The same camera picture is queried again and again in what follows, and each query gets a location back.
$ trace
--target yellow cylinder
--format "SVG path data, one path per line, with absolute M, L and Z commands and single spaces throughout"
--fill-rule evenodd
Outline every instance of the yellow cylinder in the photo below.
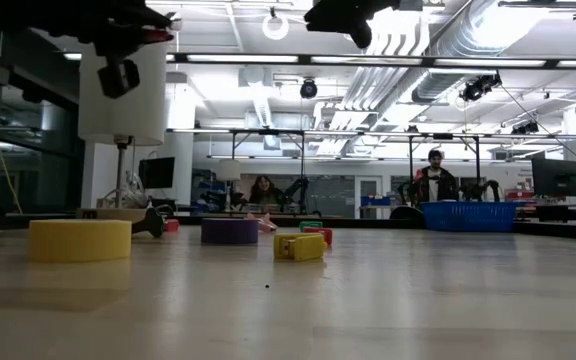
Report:
M 132 224 L 119 220 L 35 220 L 27 256 L 39 262 L 91 262 L 130 256 Z

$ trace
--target red block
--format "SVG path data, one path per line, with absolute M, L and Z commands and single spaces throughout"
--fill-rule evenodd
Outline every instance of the red block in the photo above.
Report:
M 324 236 L 324 241 L 329 246 L 332 245 L 332 229 L 326 228 L 304 228 L 305 233 L 319 233 Z
M 179 221 L 177 219 L 166 221 L 166 232 L 176 232 L 177 230 L 179 230 Z

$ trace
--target man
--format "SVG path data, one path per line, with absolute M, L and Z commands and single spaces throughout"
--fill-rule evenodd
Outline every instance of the man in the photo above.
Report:
M 448 170 L 441 167 L 443 156 L 439 150 L 430 150 L 430 166 L 417 170 L 415 187 L 420 202 L 457 200 L 457 181 Z

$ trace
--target dark hair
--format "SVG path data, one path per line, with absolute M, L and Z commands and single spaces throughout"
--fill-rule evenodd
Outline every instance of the dark hair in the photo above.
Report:
M 440 159 L 443 160 L 444 156 L 441 154 L 441 151 L 439 150 L 430 150 L 430 152 L 428 153 L 428 161 L 430 161 L 432 158 L 434 157 L 438 157 Z
M 268 181 L 268 183 L 270 184 L 270 186 L 268 186 L 268 193 L 275 192 L 275 184 L 273 184 L 270 178 L 266 175 L 259 175 L 257 176 L 257 179 L 255 179 L 255 184 L 250 188 L 251 197 L 261 196 L 264 193 L 264 191 L 259 188 L 259 182 L 261 181 L 261 179 Z

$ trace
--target person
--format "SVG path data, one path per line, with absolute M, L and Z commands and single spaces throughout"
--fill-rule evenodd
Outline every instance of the person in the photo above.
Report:
M 266 175 L 257 176 L 255 184 L 250 188 L 250 203 L 273 205 L 284 203 L 284 194 L 275 187 Z
M 430 166 L 417 171 L 415 184 L 419 201 L 434 202 L 442 200 L 457 200 L 457 181 L 450 172 L 441 167 L 443 155 L 439 150 L 430 150 L 428 162 Z

